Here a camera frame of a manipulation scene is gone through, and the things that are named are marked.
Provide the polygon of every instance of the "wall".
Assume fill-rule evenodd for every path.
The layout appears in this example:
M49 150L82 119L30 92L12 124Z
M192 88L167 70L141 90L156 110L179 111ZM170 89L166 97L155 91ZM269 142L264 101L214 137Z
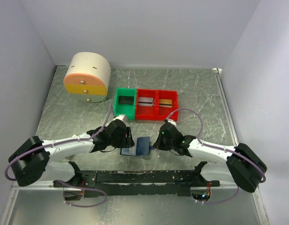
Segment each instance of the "wall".
M21 0L56 65L222 68L259 0Z
M268 166L271 224L289 224L289 0L262 0L223 69L238 138Z
M7 159L35 134L53 70L21 3L0 0L0 217L12 183Z

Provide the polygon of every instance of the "gray wall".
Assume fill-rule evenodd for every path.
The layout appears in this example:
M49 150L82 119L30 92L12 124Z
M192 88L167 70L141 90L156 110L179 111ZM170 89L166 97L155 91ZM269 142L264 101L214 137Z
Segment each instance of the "gray wall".
M0 217L12 184L7 159L35 134L53 69L21 3L0 0Z
M222 68L259 0L21 0L56 65Z
M268 166L271 224L289 224L289 0L262 0L223 69L236 132Z

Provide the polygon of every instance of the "gray floor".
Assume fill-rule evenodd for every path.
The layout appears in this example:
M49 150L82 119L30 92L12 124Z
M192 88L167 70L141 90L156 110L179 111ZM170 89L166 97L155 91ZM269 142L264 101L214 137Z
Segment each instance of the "gray floor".
M117 87L177 90L180 107L197 111L203 121L205 141L233 145L217 80L208 69L113 69L106 103L84 103L72 99L63 86L67 67L58 67L44 107L37 135L61 139L81 134L103 123ZM129 121L134 137L150 136L153 143L162 121ZM200 124L189 112L180 112L178 129L196 135ZM119 151L76 155L70 158L83 170L193 169L201 160L177 157L154 150L146 157L121 156ZM235 189L213 189L211 201L231 196ZM92 204L100 198L83 199ZM105 204L80 209L65 205L61 191L20 190L9 224L13 225L256 225L258 215L252 194L240 191L220 205L195 204L190 197L176 195L109 196Z
M67 67L58 67L39 123L42 140L61 139L101 126L114 100L117 87L177 90L180 107L198 112L204 121L202 138L212 143L233 145L217 81L209 69L113 69L105 103L85 103L72 99L63 85ZM133 137L158 137L163 121L130 120ZM197 135L200 123L189 112L181 111L178 129L184 135ZM178 170L193 169L200 158L177 157L153 150L149 156L121 156L119 150L71 157L82 170Z

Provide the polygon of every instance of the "table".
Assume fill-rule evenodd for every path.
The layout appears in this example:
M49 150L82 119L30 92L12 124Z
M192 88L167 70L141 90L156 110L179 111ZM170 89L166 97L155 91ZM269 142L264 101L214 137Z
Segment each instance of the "table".
M61 139L85 133L102 125L117 87L177 90L180 107L198 112L204 122L201 138L222 145L237 143L226 106L220 79L210 69L112 69L108 97L104 103L85 103L72 99L63 86L67 67L58 66L45 103L37 135L42 140ZM129 120L133 137L158 136L163 121ZM179 113L178 130L183 135L197 135L199 120L190 112ZM153 150L150 155L129 157L96 152L63 159L75 161L81 170L183 170L193 169L202 158L177 157ZM62 191L49 187L13 188L17 191L10 224L260 224L256 197L240 191L222 205L201 206L190 197L176 195L109 196L97 208L77 209L63 204ZM231 196L235 187L214 188L211 200ZM85 204L100 197L85 199Z

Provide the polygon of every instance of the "marble tabletop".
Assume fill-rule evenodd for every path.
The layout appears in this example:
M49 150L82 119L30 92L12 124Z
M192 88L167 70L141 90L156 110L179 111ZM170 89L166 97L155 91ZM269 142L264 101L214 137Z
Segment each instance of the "marble tabletop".
M204 122L201 138L233 145L217 80L210 69L112 69L106 102L80 102L69 96L63 85L68 67L58 66L45 103L37 135L42 140L57 140L85 133L101 126L114 102L116 88L176 90L179 107L191 108ZM128 120L133 137L158 137L163 121ZM180 111L177 128L183 135L197 135L200 122L188 111ZM148 156L122 156L119 149L110 153L78 154L62 160L75 161L81 170L182 170L193 169L205 159L178 157L167 151L152 150Z

